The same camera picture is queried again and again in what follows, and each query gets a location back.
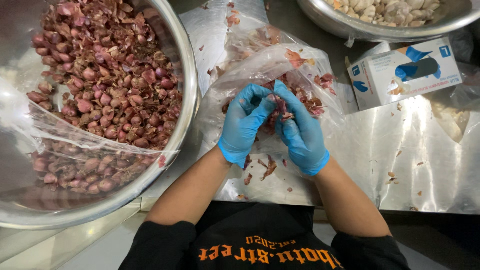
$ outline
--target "plastic bag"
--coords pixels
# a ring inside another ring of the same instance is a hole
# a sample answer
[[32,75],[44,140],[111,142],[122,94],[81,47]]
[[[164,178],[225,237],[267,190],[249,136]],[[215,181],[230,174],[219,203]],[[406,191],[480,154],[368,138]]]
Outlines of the plastic bag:
[[[285,57],[287,49],[301,51],[302,58],[311,58],[315,64],[304,63],[295,69]],[[290,85],[304,89],[310,98],[314,96],[321,100],[324,113],[320,115],[320,119],[324,134],[328,136],[332,127],[344,122],[345,116],[339,99],[329,89],[317,85],[314,78],[331,72],[328,56],[323,51],[300,44],[277,44],[247,57],[216,80],[202,99],[197,119],[204,134],[204,141],[218,141],[225,120],[222,106],[248,83],[263,85],[283,74],[286,74]],[[259,132],[258,138],[259,141],[252,149],[253,153],[277,152],[284,147],[278,135]]]
[[20,134],[20,140],[30,143],[18,148],[30,154],[37,186],[108,192],[140,176],[160,155],[158,163],[163,166],[177,153],[138,148],[81,130],[30,101],[1,77],[0,93],[2,131]]
[[471,111],[480,106],[480,68],[457,62],[463,83],[424,95],[430,100],[438,124],[460,143],[470,120]]
[[[285,33],[265,22],[237,12],[235,9],[227,8],[225,24],[228,26],[225,41],[225,51],[220,60],[211,70],[210,83],[216,81],[223,73],[234,67],[236,64],[250,55],[268,46],[284,43],[297,43],[307,45],[295,36]],[[229,23],[229,19],[239,19]]]
[[478,109],[480,105],[480,68],[457,63],[463,83],[456,85],[450,94],[452,104],[459,109]]

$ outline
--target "glove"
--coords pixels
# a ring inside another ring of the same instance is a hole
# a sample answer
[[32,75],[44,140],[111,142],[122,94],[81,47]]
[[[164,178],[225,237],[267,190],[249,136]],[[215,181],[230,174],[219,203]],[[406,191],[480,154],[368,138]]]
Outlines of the glove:
[[288,146],[288,156],[300,171],[307,175],[317,174],[330,158],[320,123],[310,116],[305,106],[281,81],[275,80],[274,92],[285,100],[287,110],[295,116],[284,123],[279,116],[275,122],[275,132]]
[[258,128],[276,108],[276,102],[266,98],[270,93],[267,88],[248,84],[230,102],[218,141],[218,147],[227,161],[243,168]]

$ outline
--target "shallot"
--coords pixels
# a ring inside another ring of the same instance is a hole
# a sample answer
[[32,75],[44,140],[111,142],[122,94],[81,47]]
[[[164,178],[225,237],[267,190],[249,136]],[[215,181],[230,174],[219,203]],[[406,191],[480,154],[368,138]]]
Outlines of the shallot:
[[[143,14],[134,14],[121,1],[61,0],[43,16],[42,26],[32,43],[50,67],[42,75],[51,80],[27,96],[63,119],[55,127],[69,123],[104,140],[162,150],[179,117],[182,93],[172,63]],[[70,90],[62,95],[60,112],[52,111],[48,96],[58,89],[52,81]],[[137,177],[156,158],[42,141],[47,152],[32,154],[33,167],[51,190],[61,186],[79,193],[109,192]]]

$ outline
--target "garlic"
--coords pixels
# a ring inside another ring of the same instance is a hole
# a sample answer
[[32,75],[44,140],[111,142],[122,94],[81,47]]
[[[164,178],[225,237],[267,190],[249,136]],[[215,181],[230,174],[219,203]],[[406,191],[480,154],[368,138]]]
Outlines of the garlic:
[[359,15],[356,14],[355,11],[353,10],[353,8],[351,8],[351,7],[348,8],[347,15],[352,17],[352,18],[355,18],[355,19],[359,18]]
[[371,22],[373,21],[373,18],[368,17],[368,16],[365,16],[365,15],[362,15],[362,16],[360,17],[360,20],[361,20],[361,21],[364,21],[364,22],[371,23]]
[[355,11],[361,11],[366,9],[368,6],[373,5],[374,0],[360,0],[359,3],[353,7]]
[[429,10],[436,10],[440,6],[440,2],[438,0],[434,0],[433,3],[428,6]]
[[422,8],[424,0],[405,0],[405,2],[412,7],[412,10],[419,10]]
[[340,10],[343,13],[347,13],[348,12],[348,6],[342,6],[338,10]]
[[422,9],[428,8],[433,3],[433,0],[425,0],[422,5]]
[[384,26],[392,26],[392,27],[396,26],[396,24],[394,24],[394,23],[387,23],[387,22],[379,22],[378,24],[379,25],[384,25]]
[[413,21],[411,23],[409,23],[408,25],[410,27],[418,27],[418,26],[422,26],[425,24],[425,21]]
[[412,10],[410,14],[413,17],[413,20],[417,20],[423,16],[423,12],[421,10]]
[[407,26],[409,23],[413,21],[413,15],[411,13],[407,14],[405,21],[403,22],[402,26]]
[[360,0],[350,0],[350,7],[354,8],[359,3],[359,1]]
[[383,16],[381,16],[381,15],[377,15],[377,16],[375,16],[374,20],[376,20],[377,22],[381,23],[381,22],[384,21],[384,18],[383,18]]
[[385,10],[385,4],[381,3],[375,7],[375,13],[382,14]]
[[348,16],[386,26],[421,26],[433,19],[440,0],[324,0]]
[[413,10],[410,12],[414,21],[428,21],[433,19],[433,10]]
[[365,8],[363,11],[363,15],[368,16],[368,17],[374,17],[375,16],[375,6],[371,5]]
[[392,1],[385,6],[385,21],[401,25],[406,20],[411,8],[405,2]]

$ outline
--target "metal bowl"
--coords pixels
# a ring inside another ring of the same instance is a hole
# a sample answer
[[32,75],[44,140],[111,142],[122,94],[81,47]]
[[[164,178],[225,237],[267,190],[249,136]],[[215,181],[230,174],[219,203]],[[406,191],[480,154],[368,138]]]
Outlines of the metal bowl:
[[[183,91],[182,110],[165,150],[180,150],[197,109],[197,72],[192,46],[177,14],[167,0],[132,0],[135,12],[144,12],[153,27],[163,52],[170,58]],[[0,2],[0,76],[22,80],[23,91],[36,88],[32,79],[40,74],[21,61],[31,54],[30,39],[41,30],[41,14],[48,3],[37,0],[4,0]],[[115,192],[96,196],[64,189],[51,192],[35,184],[35,172],[27,155],[31,143],[19,132],[1,125],[0,115],[0,226],[44,230],[74,226],[105,216],[122,207],[144,191],[176,158],[166,154],[166,166],[153,163],[137,179]]]
[[368,41],[406,42],[439,37],[480,18],[479,7],[470,0],[441,0],[434,19],[419,27],[374,25],[336,11],[324,0],[297,0],[307,16],[323,30],[336,36]]

